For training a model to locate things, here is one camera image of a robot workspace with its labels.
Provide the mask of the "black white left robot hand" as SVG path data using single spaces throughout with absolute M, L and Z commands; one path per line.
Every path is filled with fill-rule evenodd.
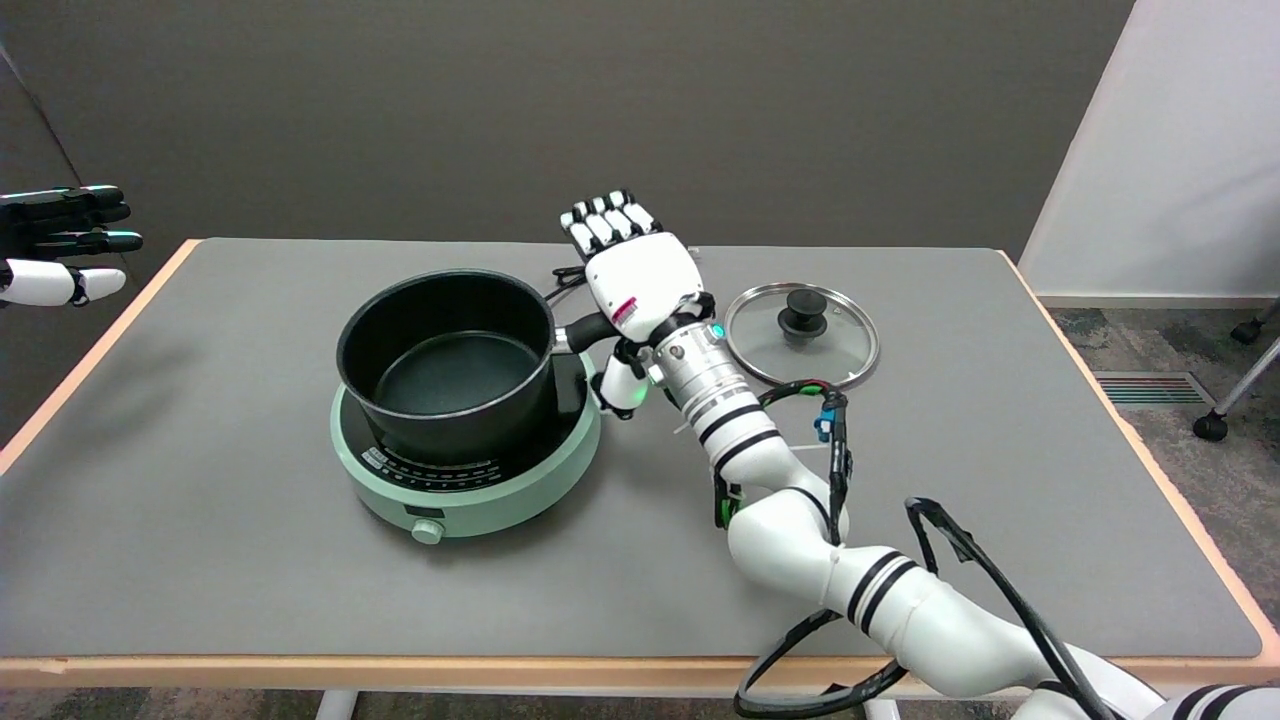
M 111 225 L 131 217 L 113 184 L 55 187 L 1 196 L 1 305 L 84 305 L 120 291 L 127 274 L 74 266 L 68 258 L 133 252 L 143 236 Z

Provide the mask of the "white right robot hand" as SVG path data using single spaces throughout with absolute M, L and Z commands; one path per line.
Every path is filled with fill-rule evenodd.
M 584 354 L 613 338 L 590 388 L 602 410 L 628 419 L 649 386 L 641 351 L 655 346 L 676 316 L 707 319 L 716 302 L 687 246 L 627 190 L 577 201 L 559 225 L 582 260 L 596 309 L 557 329 L 556 351 Z

